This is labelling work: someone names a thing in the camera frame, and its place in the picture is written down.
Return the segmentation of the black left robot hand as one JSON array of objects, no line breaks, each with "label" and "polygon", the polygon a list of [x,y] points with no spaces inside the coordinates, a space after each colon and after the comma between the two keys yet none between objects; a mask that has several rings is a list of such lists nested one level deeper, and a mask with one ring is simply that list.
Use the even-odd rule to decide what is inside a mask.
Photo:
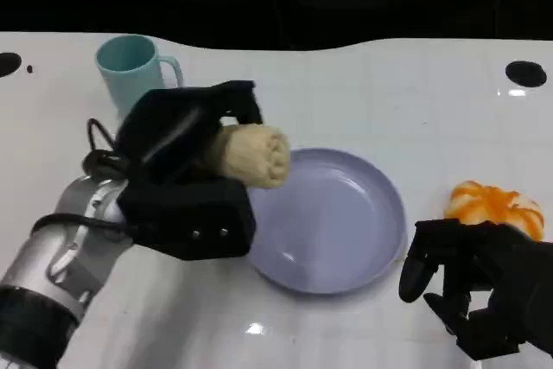
[{"label": "black left robot hand", "polygon": [[114,150],[152,181],[175,181],[203,156],[223,117],[240,124],[263,118],[252,80],[146,92],[121,123]]}]

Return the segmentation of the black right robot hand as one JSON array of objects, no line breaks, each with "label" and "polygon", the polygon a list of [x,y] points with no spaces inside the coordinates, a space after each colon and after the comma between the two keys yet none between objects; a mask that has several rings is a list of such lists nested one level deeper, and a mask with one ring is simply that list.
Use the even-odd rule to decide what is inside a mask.
[{"label": "black right robot hand", "polygon": [[473,360],[552,352],[552,245],[513,226],[418,221],[398,294],[422,297]]}]

